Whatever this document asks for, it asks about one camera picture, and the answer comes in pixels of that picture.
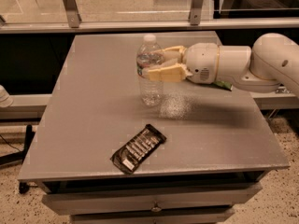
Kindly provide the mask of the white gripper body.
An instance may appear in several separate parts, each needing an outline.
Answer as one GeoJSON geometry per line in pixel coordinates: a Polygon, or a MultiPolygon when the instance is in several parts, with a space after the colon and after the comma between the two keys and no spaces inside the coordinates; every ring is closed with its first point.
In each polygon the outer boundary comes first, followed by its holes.
{"type": "Polygon", "coordinates": [[[214,43],[197,43],[188,47],[183,62],[191,73],[188,80],[196,84],[211,84],[216,77],[219,46],[214,43]]]}

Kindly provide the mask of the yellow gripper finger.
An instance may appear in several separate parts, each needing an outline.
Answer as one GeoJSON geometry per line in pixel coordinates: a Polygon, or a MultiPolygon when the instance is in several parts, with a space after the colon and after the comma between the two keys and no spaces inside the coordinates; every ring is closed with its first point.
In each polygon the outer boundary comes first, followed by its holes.
{"type": "Polygon", "coordinates": [[[142,71],[142,77],[149,81],[180,82],[191,76],[192,72],[183,63],[174,63],[167,66],[157,65],[142,71]]]}
{"type": "Polygon", "coordinates": [[[166,62],[176,59],[181,62],[186,51],[184,46],[174,46],[165,49],[157,49],[154,51],[154,60],[157,62],[166,62]]]}

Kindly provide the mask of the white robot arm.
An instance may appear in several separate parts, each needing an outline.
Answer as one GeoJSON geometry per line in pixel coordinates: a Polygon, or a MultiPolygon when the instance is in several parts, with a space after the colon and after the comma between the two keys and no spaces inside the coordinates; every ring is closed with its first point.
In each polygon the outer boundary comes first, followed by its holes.
{"type": "Polygon", "coordinates": [[[196,84],[228,82],[243,91],[268,93],[285,86],[299,96],[299,45],[281,34],[260,36],[248,46],[197,43],[163,50],[164,62],[140,71],[150,81],[196,84]]]}

